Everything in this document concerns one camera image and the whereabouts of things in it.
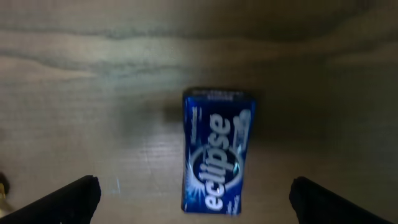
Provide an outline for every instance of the wooden surface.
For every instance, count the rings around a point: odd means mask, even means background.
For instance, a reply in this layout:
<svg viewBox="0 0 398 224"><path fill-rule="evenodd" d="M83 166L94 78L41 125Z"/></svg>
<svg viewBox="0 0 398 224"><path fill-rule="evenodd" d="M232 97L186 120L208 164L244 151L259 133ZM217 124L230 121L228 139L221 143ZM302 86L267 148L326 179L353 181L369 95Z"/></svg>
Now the wooden surface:
<svg viewBox="0 0 398 224"><path fill-rule="evenodd" d="M397 3L0 0L9 202L93 174L92 223L297 223L304 175L398 222ZM189 86L259 101L238 218L180 210Z"/></svg>

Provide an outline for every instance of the wooden table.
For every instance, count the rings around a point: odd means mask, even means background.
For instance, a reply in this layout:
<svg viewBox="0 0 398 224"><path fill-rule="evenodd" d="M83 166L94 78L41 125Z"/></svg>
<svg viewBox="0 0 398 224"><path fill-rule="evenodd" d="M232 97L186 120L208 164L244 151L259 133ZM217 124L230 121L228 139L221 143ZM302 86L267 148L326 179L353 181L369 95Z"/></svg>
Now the wooden table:
<svg viewBox="0 0 398 224"><path fill-rule="evenodd" d="M0 0L9 203L93 174L92 223L297 223L304 175L398 222L397 4ZM189 86L258 99L238 218L180 209Z"/></svg>

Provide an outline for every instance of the wood grain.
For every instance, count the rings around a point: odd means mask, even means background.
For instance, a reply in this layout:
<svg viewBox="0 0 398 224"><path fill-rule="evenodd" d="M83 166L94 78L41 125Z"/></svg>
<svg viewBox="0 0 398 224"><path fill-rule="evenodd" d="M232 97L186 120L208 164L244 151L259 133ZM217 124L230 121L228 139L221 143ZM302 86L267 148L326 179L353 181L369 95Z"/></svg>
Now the wood grain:
<svg viewBox="0 0 398 224"><path fill-rule="evenodd" d="M93 223L297 223L304 175L398 222L395 0L0 0L0 170L16 208L86 174ZM180 210L182 91L259 101L238 218Z"/></svg>

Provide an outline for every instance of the blue box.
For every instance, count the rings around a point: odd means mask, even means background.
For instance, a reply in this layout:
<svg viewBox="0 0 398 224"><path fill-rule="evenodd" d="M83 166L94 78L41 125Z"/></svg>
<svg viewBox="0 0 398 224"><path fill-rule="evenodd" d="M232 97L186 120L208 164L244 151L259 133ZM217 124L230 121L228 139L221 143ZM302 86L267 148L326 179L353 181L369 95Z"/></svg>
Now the blue box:
<svg viewBox="0 0 398 224"><path fill-rule="evenodd" d="M241 91L183 94L184 212L241 213L244 163L256 102Z"/></svg>

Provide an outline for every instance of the blue gum package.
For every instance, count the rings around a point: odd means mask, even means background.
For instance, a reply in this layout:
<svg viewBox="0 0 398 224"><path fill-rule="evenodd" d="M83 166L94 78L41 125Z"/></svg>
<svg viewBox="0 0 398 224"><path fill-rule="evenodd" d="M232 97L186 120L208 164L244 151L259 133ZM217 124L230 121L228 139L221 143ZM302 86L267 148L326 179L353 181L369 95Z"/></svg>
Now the blue gum package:
<svg viewBox="0 0 398 224"><path fill-rule="evenodd" d="M191 88L184 92L184 212L241 213L255 107L254 98L242 91Z"/></svg>

